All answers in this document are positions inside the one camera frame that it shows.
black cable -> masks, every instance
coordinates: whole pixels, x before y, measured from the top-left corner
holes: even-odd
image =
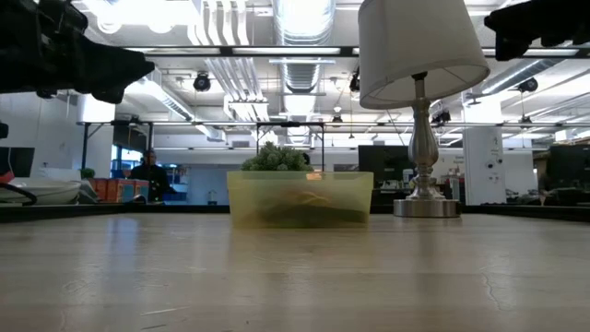
[[[4,188],[8,191],[17,193],[19,195],[23,195],[26,198],[28,198],[30,200],[30,202],[23,203],[22,204],[23,207],[30,207],[30,206],[37,204],[37,197],[26,190],[20,189],[12,184],[0,184],[0,188]]]

green plant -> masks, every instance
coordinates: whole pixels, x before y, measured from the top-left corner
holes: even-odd
[[[80,177],[82,179],[93,179],[96,172],[92,169],[82,169],[80,170]]]
[[[312,172],[313,167],[305,164],[303,152],[293,148],[278,148],[268,142],[260,149],[258,156],[242,164],[242,171]]]

silver lamp stand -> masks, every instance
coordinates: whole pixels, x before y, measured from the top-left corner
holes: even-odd
[[[424,79],[428,73],[412,76],[416,86],[414,133],[409,144],[409,159],[416,164],[418,177],[414,193],[394,202],[394,214],[403,218],[456,218],[458,201],[447,200],[432,186],[432,165],[439,159],[438,144],[429,121],[431,101],[426,98]]]

dark screen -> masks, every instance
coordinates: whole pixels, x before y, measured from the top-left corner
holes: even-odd
[[[409,161],[407,147],[361,146],[359,169],[372,172],[375,182],[403,181],[404,170],[414,169]]]
[[[547,174],[554,187],[584,188],[590,184],[590,147],[551,147]]]
[[[30,177],[30,168],[33,164],[34,148],[10,149],[10,165],[15,177]],[[10,171],[8,164],[8,148],[0,148],[0,175]]]

person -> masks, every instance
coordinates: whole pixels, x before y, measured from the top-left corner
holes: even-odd
[[[156,152],[147,150],[144,152],[141,165],[131,171],[131,179],[149,180],[149,198],[150,202],[162,202],[164,194],[175,193],[168,182],[166,170],[156,165]]]

